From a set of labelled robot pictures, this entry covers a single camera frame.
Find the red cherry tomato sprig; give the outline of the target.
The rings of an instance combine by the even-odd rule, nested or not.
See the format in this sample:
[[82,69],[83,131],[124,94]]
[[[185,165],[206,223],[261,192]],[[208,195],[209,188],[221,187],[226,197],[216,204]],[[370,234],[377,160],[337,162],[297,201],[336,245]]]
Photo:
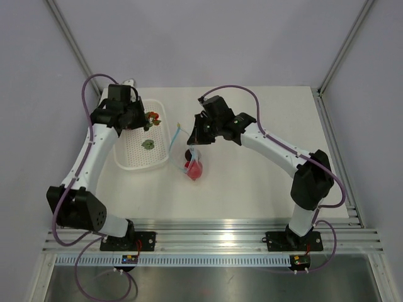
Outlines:
[[145,131],[149,131],[151,127],[153,126],[159,126],[161,123],[161,120],[159,119],[159,114],[156,113],[155,111],[149,111],[145,114],[147,124],[144,127]]

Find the clear zip top bag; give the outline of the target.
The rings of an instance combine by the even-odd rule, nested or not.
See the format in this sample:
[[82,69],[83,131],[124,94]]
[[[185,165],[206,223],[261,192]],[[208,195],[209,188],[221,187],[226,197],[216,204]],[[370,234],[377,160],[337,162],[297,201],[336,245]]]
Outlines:
[[203,175],[202,153],[196,145],[187,145],[183,140],[189,138],[188,131],[176,124],[176,131],[168,148],[170,163],[192,181],[199,180]]

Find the red toy apple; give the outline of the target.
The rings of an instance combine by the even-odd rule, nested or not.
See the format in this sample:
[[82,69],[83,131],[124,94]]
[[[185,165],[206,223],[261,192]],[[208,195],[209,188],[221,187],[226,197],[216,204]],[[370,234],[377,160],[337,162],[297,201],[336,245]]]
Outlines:
[[192,181],[196,181],[202,176],[203,165],[200,160],[187,161],[184,164],[184,172]]

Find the green toy leaf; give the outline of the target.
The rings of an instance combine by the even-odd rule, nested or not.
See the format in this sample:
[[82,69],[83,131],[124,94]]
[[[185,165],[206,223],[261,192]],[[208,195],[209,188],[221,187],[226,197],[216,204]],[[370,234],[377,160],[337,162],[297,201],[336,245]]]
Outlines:
[[155,148],[155,142],[151,139],[147,139],[142,143],[142,147],[144,147],[146,150],[152,150]]

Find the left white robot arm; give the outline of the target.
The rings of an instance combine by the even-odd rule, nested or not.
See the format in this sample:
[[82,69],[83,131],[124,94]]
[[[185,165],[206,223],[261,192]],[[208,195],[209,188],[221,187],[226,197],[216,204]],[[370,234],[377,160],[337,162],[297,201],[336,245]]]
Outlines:
[[58,227],[83,230],[111,238],[122,250],[136,243],[133,222],[110,214],[96,197],[98,179],[106,158],[125,130],[145,128],[147,118],[141,97],[133,82],[113,82],[106,97],[93,111],[85,104],[88,132],[72,169],[59,186],[51,186],[46,199],[52,210],[52,235],[63,247],[79,243],[84,235],[71,242],[63,241]]

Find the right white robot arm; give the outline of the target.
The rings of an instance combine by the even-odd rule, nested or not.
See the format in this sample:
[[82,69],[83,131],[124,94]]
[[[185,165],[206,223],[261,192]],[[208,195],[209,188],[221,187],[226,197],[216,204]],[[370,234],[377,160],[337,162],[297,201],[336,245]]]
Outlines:
[[281,167],[292,178],[290,196],[295,203],[285,240],[291,249],[301,249],[313,229],[315,212],[334,185],[327,154],[321,150],[300,151],[277,137],[268,138],[254,117],[247,113],[235,115],[221,96],[200,97],[198,101],[203,110],[195,115],[187,144],[210,145],[222,137]]

